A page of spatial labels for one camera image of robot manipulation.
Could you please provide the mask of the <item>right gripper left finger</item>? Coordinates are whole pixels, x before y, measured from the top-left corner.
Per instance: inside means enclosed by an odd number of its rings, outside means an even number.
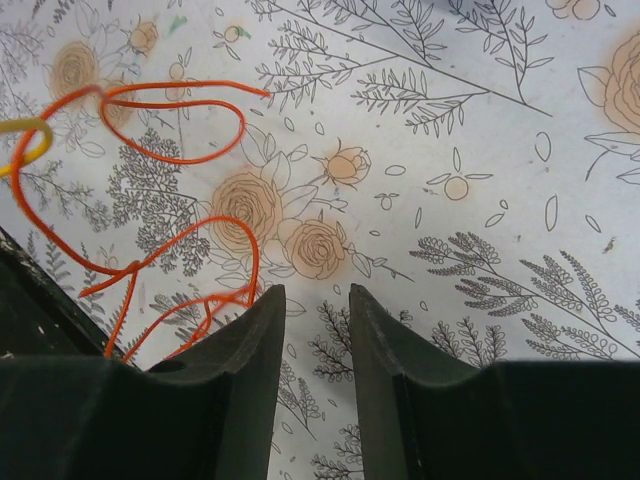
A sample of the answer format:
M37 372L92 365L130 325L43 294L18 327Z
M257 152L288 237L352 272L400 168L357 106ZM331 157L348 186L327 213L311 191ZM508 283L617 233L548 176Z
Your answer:
M285 330L275 285L147 371L90 356L1 364L5 479L263 479Z

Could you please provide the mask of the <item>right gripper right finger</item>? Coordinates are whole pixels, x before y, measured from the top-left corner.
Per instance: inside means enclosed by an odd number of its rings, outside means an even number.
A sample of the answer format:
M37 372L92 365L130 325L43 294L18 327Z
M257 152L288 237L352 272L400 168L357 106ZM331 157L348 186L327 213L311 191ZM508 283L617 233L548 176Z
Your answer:
M504 361L476 368L349 294L368 479L635 479L639 366Z

